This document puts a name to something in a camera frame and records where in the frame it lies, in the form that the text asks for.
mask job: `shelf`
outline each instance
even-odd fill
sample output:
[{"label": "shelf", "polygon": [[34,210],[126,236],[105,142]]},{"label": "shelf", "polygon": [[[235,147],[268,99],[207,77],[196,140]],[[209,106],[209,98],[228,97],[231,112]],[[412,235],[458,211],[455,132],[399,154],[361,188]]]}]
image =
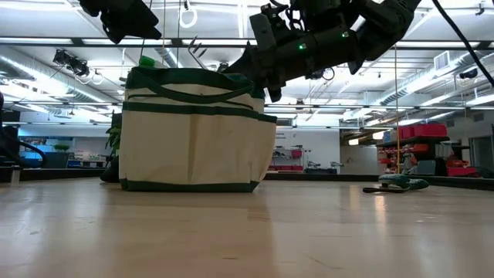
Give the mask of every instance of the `shelf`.
[{"label": "shelf", "polygon": [[[443,141],[449,141],[449,137],[413,137],[405,140],[400,140],[400,145],[410,144],[410,143],[439,143]],[[395,142],[387,142],[378,144],[378,147],[393,147],[398,143]]]}]

